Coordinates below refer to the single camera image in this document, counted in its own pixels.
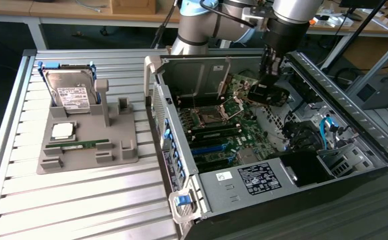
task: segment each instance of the green circuit board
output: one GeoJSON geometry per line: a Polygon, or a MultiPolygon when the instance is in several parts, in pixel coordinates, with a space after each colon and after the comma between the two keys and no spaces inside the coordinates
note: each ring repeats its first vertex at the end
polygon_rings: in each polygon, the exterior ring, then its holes
{"type": "Polygon", "coordinates": [[[247,99],[251,86],[256,82],[258,80],[240,75],[235,75],[228,82],[226,99],[230,101],[223,106],[226,113],[231,117],[230,119],[221,116],[219,105],[180,109],[180,118],[192,150],[226,145],[224,151],[195,155],[197,168],[201,173],[246,164],[239,154],[243,149],[252,150],[259,161],[268,159],[268,155],[276,152],[256,121],[255,112],[260,106],[252,104],[248,100],[243,100],[243,111],[238,113],[242,110],[240,102],[232,99],[235,95],[239,99],[247,99]],[[189,134],[191,130],[232,126],[235,124],[242,126],[240,133],[205,141],[207,146],[197,146],[197,142],[189,134]]]}

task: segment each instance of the blue cable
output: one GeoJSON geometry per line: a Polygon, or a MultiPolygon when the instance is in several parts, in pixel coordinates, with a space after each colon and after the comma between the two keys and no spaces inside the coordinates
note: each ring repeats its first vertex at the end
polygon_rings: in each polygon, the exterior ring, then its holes
{"type": "Polygon", "coordinates": [[[319,125],[319,127],[321,127],[321,135],[322,135],[323,141],[326,143],[326,150],[329,149],[329,142],[327,142],[327,137],[326,137],[326,122],[327,121],[330,122],[331,125],[334,125],[337,127],[339,126],[338,123],[334,122],[334,120],[333,120],[333,118],[330,116],[326,117],[325,119],[322,119],[322,121],[321,121],[321,125],[319,125]]]}

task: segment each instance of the blue pcie slot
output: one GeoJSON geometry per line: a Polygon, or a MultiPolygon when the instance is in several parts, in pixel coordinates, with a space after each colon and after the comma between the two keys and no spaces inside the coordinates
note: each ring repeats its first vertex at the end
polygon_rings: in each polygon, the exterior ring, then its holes
{"type": "Polygon", "coordinates": [[[227,146],[228,146],[228,143],[223,145],[207,147],[207,148],[193,149],[192,153],[193,155],[199,155],[199,154],[209,154],[215,152],[221,152],[227,149],[227,146]]]}

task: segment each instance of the table leg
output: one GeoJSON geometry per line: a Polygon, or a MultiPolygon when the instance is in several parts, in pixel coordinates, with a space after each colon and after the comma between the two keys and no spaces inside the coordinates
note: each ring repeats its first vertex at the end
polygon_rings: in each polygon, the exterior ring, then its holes
{"type": "Polygon", "coordinates": [[[38,17],[30,17],[25,20],[31,31],[33,39],[38,50],[49,49],[46,35],[42,29],[41,21],[38,17]]]}
{"type": "Polygon", "coordinates": [[[342,51],[343,47],[346,46],[350,38],[353,37],[353,34],[347,35],[347,36],[343,36],[339,44],[335,46],[333,52],[330,53],[330,57],[326,61],[326,63],[323,64],[323,66],[321,67],[321,69],[325,69],[330,66],[333,60],[335,59],[337,55],[339,54],[339,52],[342,51]]]}
{"type": "Polygon", "coordinates": [[[232,41],[230,40],[221,40],[221,45],[220,45],[220,48],[221,49],[230,49],[230,45],[232,44],[232,41]]]}

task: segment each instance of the wooden desk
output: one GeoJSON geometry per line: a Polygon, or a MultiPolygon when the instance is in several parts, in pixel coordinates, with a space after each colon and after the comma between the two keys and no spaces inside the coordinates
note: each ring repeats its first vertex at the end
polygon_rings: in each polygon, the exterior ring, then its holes
{"type": "MultiPolygon", "coordinates": [[[[53,3],[34,2],[30,9],[33,17],[72,18],[94,20],[129,20],[144,22],[163,22],[172,8],[173,0],[157,0],[157,14],[113,14],[110,0],[82,0],[86,5],[100,6],[102,12],[97,12],[78,5],[74,0],[56,0],[53,3]]],[[[180,11],[175,11],[171,22],[180,22],[180,11]]]]}
{"type": "Polygon", "coordinates": [[[0,0],[0,14],[30,16],[33,0],[0,0]]]}

